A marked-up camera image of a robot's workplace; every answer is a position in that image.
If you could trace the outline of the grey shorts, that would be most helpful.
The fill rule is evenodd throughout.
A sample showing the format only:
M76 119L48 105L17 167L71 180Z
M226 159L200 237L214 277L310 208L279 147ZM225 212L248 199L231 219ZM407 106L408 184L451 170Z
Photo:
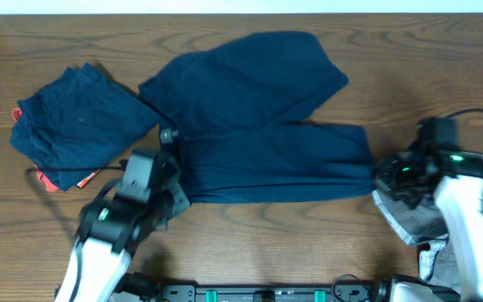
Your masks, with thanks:
M372 197L377 209L408 246L428 244L428 249L418 256L420 279L460 293L460 276L454 249L444 219L434 203L423 200L411 209L402 201L394 201L381 190L375 190Z

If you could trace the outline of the navy blue shorts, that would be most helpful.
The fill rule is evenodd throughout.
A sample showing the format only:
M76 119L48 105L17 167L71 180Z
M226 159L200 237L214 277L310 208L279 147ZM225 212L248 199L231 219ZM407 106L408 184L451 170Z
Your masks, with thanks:
M347 83L313 34L282 31L181 55L138 90L190 200L299 202L374 189L365 129L310 119Z

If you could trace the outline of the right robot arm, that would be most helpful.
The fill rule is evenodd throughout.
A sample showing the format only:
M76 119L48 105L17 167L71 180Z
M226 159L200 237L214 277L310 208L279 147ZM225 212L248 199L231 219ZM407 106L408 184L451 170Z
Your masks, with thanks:
M434 289L483 301L483 154L451 150L391 155L372 197L408 245L426 244L417 281L397 281L391 301L436 301Z

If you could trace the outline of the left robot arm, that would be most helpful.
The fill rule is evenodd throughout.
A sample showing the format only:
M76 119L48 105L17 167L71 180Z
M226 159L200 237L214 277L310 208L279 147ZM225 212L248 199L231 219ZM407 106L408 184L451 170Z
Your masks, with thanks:
M128 267L153 231L191 205L178 160L163 148L135 148L124 175L106 183L80 213L75 245L55 302L159 301L158 285Z

